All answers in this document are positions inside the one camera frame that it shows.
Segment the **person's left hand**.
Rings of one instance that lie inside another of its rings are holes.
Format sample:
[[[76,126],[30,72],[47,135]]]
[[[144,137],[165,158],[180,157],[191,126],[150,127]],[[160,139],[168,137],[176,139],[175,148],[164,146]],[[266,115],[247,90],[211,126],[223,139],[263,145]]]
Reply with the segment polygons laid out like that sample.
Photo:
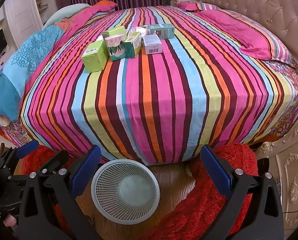
[[[3,221],[3,224],[6,227],[12,227],[12,226],[15,226],[17,224],[17,220],[12,215],[7,215],[7,217]]]

